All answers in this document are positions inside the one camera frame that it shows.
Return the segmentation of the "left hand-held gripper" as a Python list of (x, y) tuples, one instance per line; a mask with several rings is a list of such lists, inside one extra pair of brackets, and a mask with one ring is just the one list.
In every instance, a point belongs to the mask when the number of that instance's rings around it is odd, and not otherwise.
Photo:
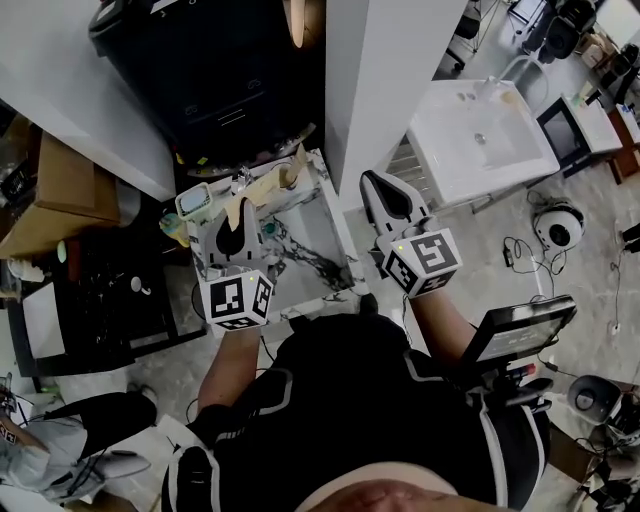
[[(205, 320), (216, 337), (268, 323), (274, 284), (268, 265), (257, 263), (261, 253), (256, 208), (248, 198), (241, 200), (235, 230), (226, 211), (209, 225), (206, 258), (211, 266), (198, 263), (198, 282)], [(213, 265), (230, 261), (237, 264)], [(251, 266), (239, 265), (245, 262)]]

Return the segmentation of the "person's right forearm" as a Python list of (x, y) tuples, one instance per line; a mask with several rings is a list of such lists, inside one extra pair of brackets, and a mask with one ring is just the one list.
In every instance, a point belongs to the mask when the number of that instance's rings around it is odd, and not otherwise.
[(476, 329), (460, 314), (443, 290), (414, 297), (411, 310), (432, 357), (456, 365), (466, 352)]

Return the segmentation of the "person's left forearm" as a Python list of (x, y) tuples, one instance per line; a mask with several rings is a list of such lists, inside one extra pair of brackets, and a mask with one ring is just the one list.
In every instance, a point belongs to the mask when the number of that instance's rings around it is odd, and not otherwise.
[(260, 349), (257, 327), (227, 331), (197, 397), (197, 411), (214, 405), (231, 407), (255, 380)]

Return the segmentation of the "yellow green plastic toy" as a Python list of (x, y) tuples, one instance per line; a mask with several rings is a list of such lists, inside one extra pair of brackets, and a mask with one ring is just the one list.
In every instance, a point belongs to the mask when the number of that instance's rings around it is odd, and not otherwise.
[(176, 213), (164, 214), (159, 220), (159, 227), (165, 235), (178, 242), (182, 247), (190, 247), (186, 224)]

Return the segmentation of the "chrome faucet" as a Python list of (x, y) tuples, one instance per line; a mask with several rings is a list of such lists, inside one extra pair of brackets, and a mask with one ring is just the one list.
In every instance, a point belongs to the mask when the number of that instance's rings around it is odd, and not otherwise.
[(232, 177), (232, 194), (234, 196), (240, 195), (254, 182), (255, 177), (251, 173), (251, 170), (246, 166), (240, 166)]

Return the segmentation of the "marble pattern sink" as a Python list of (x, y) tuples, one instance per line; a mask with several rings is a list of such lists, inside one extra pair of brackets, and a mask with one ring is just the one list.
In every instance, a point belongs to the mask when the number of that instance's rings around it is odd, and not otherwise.
[[(262, 238), (262, 257), (274, 293), (268, 323), (297, 316), (337, 312), (352, 313), (360, 297), (368, 294), (363, 268), (350, 236), (325, 162), (319, 150), (306, 150), (307, 165), (294, 190), (273, 190), (264, 205), (255, 207)], [(293, 156), (251, 169), (255, 181), (276, 172)], [(198, 279), (198, 263), (206, 258), (206, 232), (233, 198), (232, 179), (207, 184), (213, 199), (201, 215), (186, 221)], [(277, 234), (266, 237), (262, 226), (277, 225)]]

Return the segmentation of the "white ceramic sink basin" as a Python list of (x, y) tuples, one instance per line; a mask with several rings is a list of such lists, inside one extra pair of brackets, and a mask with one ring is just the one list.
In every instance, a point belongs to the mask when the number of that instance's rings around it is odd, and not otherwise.
[(557, 172), (534, 112), (511, 81), (432, 81), (408, 127), (427, 196), (454, 207)]

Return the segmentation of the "white pillar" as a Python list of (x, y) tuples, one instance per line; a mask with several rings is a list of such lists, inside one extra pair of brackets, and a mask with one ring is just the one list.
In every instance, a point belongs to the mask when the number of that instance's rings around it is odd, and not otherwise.
[(404, 136), (468, 0), (327, 0), (325, 161), (346, 210)]

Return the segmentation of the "black low table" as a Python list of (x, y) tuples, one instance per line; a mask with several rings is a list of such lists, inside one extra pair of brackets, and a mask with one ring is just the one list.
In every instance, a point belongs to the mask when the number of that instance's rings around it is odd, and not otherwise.
[[(70, 241), (65, 263), (54, 252), (35, 258), (45, 279), (28, 284), (7, 305), (23, 377), (58, 377), (115, 370), (205, 335), (204, 322), (181, 331), (169, 271), (185, 278), (178, 294), (193, 305), (196, 284), (191, 255), (162, 235), (124, 230)], [(151, 295), (134, 293), (138, 276)]]

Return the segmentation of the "white round device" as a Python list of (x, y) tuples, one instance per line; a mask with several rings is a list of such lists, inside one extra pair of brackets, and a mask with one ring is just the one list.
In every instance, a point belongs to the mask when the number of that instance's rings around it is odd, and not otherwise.
[(532, 227), (545, 249), (569, 250), (585, 232), (584, 214), (568, 199), (553, 199), (534, 208)]

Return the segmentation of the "black tablet monitor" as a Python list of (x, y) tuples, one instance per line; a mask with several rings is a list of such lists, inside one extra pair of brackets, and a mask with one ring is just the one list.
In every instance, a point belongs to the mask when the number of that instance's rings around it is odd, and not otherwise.
[(557, 342), (558, 333), (576, 313), (577, 304), (569, 295), (489, 310), (461, 363), (491, 371), (536, 355)]

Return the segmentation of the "large black cabinet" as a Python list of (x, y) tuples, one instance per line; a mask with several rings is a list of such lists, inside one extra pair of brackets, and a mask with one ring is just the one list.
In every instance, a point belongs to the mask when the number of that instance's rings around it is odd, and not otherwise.
[(283, 0), (103, 0), (88, 34), (188, 166), (252, 160), (312, 121)]

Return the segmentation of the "brown cardboard box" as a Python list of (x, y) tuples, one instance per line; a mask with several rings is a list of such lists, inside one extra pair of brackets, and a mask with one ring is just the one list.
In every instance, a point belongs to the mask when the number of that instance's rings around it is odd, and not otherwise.
[(86, 228), (120, 223), (115, 176), (35, 126), (26, 161), (0, 192), (0, 259), (46, 253)]

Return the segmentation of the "person's black clothed body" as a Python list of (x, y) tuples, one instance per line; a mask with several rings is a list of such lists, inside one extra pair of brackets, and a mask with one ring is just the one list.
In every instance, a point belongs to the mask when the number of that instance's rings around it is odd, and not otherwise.
[(424, 477), (519, 510), (549, 454), (549, 420), (489, 412), (379, 315), (306, 322), (229, 404), (200, 408), (162, 488), (162, 512), (307, 512), (357, 478)]

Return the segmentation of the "grey round device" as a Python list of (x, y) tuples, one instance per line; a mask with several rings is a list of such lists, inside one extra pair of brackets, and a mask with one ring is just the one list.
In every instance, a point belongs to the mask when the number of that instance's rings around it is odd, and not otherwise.
[(570, 408), (593, 425), (605, 424), (620, 409), (622, 390), (612, 381), (595, 376), (578, 377), (569, 387)]

